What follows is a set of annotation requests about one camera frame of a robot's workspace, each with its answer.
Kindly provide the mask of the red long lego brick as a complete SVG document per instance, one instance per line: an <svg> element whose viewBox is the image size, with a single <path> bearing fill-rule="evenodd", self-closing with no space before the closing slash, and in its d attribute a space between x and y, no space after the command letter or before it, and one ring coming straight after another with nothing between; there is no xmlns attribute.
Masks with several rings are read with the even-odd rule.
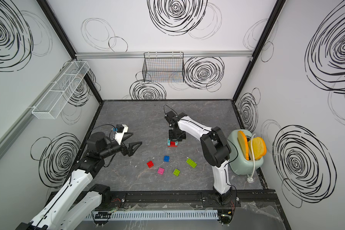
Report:
<svg viewBox="0 0 345 230"><path fill-rule="evenodd" d="M178 145L175 145L175 142L174 141L171 141L171 147L177 147Z"/></svg>

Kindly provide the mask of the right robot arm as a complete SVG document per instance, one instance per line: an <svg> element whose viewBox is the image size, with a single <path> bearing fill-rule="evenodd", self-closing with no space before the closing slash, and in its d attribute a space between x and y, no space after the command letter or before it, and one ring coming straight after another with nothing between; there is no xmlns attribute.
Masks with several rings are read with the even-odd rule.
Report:
<svg viewBox="0 0 345 230"><path fill-rule="evenodd" d="M168 122L169 134L174 140L182 141L190 134L201 143L205 160L212 166L214 176L215 202L224 206L232 196L232 186L228 182L228 165L231 151L228 140L219 127L208 127L194 121L185 113L169 111L164 116Z"/></svg>

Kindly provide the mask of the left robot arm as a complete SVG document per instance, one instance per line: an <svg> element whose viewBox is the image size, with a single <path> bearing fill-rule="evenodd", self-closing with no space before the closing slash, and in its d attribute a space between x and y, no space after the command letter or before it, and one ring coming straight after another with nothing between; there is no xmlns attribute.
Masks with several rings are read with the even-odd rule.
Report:
<svg viewBox="0 0 345 230"><path fill-rule="evenodd" d="M105 159L117 153L131 157L142 145L141 141L124 144L132 132L116 133L110 139L103 132L92 134L87 140L87 155L73 168L71 175L55 197L29 222L20 223L19 230L74 230L94 209L112 203L110 187L95 184L75 204L84 188L106 167Z"/></svg>

